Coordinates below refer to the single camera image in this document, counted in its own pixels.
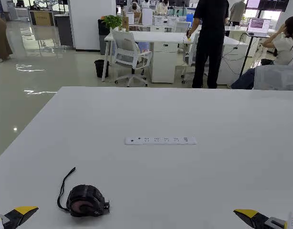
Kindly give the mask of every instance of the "glossy floor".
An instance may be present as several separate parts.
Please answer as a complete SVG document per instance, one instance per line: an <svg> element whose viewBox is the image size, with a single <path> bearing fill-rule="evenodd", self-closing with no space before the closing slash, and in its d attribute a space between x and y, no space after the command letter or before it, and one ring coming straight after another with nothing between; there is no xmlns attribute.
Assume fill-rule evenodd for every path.
<svg viewBox="0 0 293 229"><path fill-rule="evenodd" d="M116 76L112 67L109 79L101 82L95 77L94 61L104 57L96 52L64 49L54 27L8 22L7 32L14 54L11 60L0 63L0 155L62 86L115 86ZM249 59L246 68L265 55L256 54L257 59ZM149 86L189 88L190 83L181 84L178 77L175 84Z"/></svg>

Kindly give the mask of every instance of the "green plant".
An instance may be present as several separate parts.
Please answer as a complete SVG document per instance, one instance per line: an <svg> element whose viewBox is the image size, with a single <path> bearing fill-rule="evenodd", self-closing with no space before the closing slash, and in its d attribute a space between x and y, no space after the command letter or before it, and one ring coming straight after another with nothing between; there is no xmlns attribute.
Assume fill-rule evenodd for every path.
<svg viewBox="0 0 293 229"><path fill-rule="evenodd" d="M118 16L108 15L104 17L104 23L106 24L107 28L116 28L122 25L122 19Z"/></svg>

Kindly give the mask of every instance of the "laptop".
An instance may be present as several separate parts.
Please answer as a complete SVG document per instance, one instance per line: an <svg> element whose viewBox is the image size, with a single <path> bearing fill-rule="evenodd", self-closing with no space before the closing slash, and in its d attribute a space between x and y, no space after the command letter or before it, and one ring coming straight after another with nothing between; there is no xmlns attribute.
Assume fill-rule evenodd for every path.
<svg viewBox="0 0 293 229"><path fill-rule="evenodd" d="M249 36L267 38L270 24L270 19L250 18L247 33Z"/></svg>

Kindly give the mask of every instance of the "white office chair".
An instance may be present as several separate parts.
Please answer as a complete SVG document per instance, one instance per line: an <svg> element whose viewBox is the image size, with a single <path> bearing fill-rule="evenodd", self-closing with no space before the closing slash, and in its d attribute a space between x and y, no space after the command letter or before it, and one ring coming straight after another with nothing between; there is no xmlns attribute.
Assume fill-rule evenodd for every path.
<svg viewBox="0 0 293 229"><path fill-rule="evenodd" d="M188 67L195 67L195 58L196 58L196 48L198 46L199 42L199 35L195 34L195 36L191 37L193 39L193 44L188 47L187 50L183 53L183 61ZM185 84L186 81L192 80L194 72L187 72L187 66L184 67L181 78L183 79L181 82L182 84ZM209 60L205 63L205 72L209 70Z"/></svg>
<svg viewBox="0 0 293 229"><path fill-rule="evenodd" d="M175 23L173 32L186 32L190 28L190 22L177 21Z"/></svg>
<svg viewBox="0 0 293 229"><path fill-rule="evenodd" d="M113 62L123 67L132 68L132 74L117 77L115 83L118 84L121 79L129 79L127 87L130 87L132 81L137 79L144 82L147 87L146 78L142 75L135 75L135 70L143 69L144 72L144 68L150 65L152 52L140 53L134 36L130 32L112 31L112 34L116 43Z"/></svg>
<svg viewBox="0 0 293 229"><path fill-rule="evenodd" d="M293 91L293 66L259 66L255 72L254 90Z"/></svg>

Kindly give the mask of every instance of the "black tape measure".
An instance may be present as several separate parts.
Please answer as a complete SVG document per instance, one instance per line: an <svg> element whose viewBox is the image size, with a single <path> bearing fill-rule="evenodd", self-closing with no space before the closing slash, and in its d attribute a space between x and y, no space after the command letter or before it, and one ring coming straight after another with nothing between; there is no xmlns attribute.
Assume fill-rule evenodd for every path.
<svg viewBox="0 0 293 229"><path fill-rule="evenodd" d="M63 209L74 217L84 216L101 216L109 212L109 202L105 202L105 198L102 193L92 185L78 185L74 187L68 196L66 208L63 208L60 203L60 199L64 194L65 180L67 177L75 171L75 167L65 176L60 195L57 198L57 205L60 209Z"/></svg>

